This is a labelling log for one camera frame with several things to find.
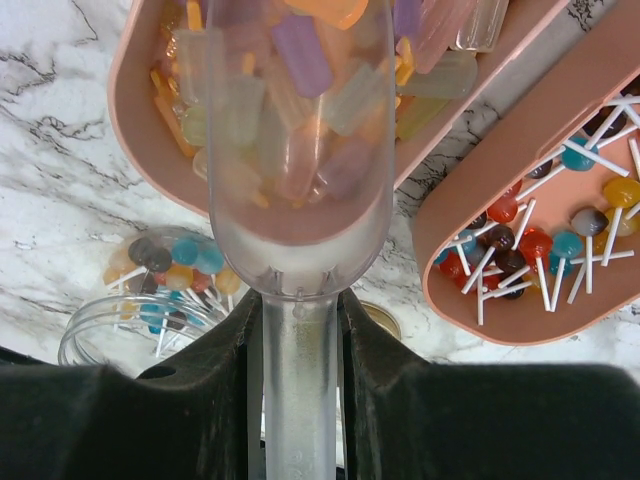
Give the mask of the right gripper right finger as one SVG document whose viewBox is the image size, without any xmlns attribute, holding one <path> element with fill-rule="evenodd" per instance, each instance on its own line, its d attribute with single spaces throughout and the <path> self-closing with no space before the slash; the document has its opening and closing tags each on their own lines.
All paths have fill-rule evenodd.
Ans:
<svg viewBox="0 0 640 480">
<path fill-rule="evenodd" d="M 431 363 L 338 300 L 350 479 L 635 479 L 639 387 L 596 364 Z"/>
</svg>

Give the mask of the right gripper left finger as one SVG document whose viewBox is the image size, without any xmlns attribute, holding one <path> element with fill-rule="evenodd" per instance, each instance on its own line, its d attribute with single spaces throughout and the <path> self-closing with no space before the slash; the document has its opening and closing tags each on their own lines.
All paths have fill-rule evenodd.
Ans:
<svg viewBox="0 0 640 480">
<path fill-rule="evenodd" d="M 131 378 L 106 365 L 1 366 L 5 479 L 254 479 L 262 301 L 247 292 L 200 339 Z"/>
</svg>

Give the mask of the pink tray of lollipops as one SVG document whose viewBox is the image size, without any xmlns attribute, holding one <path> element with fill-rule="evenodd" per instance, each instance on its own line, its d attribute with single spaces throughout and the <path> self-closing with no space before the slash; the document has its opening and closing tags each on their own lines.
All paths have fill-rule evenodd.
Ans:
<svg viewBox="0 0 640 480">
<path fill-rule="evenodd" d="M 422 290 L 504 345 L 575 334 L 639 297 L 639 5 L 620 1 L 431 193 Z"/>
</svg>

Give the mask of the clear plastic scoop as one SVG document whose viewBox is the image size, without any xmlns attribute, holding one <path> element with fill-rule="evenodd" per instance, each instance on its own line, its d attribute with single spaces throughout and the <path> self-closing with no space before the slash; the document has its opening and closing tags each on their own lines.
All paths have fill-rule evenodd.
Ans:
<svg viewBox="0 0 640 480">
<path fill-rule="evenodd" d="M 386 1 L 216 1 L 205 34 L 209 215 L 262 298 L 266 475 L 336 475 L 339 294 L 392 210 Z"/>
</svg>

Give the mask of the pink tray of gummy candies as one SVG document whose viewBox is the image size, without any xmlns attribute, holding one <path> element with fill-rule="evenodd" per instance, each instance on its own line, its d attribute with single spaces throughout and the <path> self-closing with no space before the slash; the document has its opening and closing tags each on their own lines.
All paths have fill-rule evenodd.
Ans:
<svg viewBox="0 0 640 480">
<path fill-rule="evenodd" d="M 512 1 L 495 49 L 481 54 L 469 94 L 447 103 L 426 126 L 396 144 L 399 187 L 445 138 L 454 122 L 566 8 L 565 1 Z M 149 76 L 156 52 L 161 1 L 134 1 L 114 55 L 107 88 L 109 115 L 118 142 L 141 176 L 157 191 L 206 217 L 208 188 L 196 178 L 153 101 Z"/>
</svg>

